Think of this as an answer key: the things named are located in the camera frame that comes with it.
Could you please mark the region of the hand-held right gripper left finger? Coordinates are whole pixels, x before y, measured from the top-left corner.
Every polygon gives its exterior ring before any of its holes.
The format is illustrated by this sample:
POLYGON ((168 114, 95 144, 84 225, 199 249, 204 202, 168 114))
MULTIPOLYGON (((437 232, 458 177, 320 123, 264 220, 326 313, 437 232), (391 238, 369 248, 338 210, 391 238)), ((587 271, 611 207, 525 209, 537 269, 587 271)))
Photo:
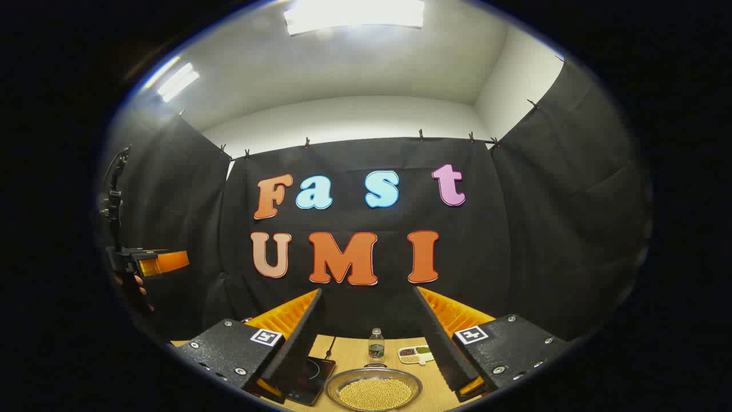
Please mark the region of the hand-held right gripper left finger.
POLYGON ((230 310, 207 302, 201 331, 188 339, 172 340, 183 362, 214 380, 272 401, 284 401, 295 387, 318 330, 326 299, 316 288, 256 312, 251 294, 236 303, 227 292, 230 310))

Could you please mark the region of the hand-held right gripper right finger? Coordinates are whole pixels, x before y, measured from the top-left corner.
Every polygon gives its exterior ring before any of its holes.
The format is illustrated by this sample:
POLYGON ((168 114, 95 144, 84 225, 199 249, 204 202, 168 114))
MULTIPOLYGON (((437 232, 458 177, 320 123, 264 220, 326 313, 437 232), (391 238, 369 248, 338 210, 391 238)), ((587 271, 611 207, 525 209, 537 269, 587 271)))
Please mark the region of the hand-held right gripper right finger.
POLYGON ((506 391, 559 360, 571 342, 519 315, 494 318, 423 287, 414 287, 419 327, 458 401, 506 391))

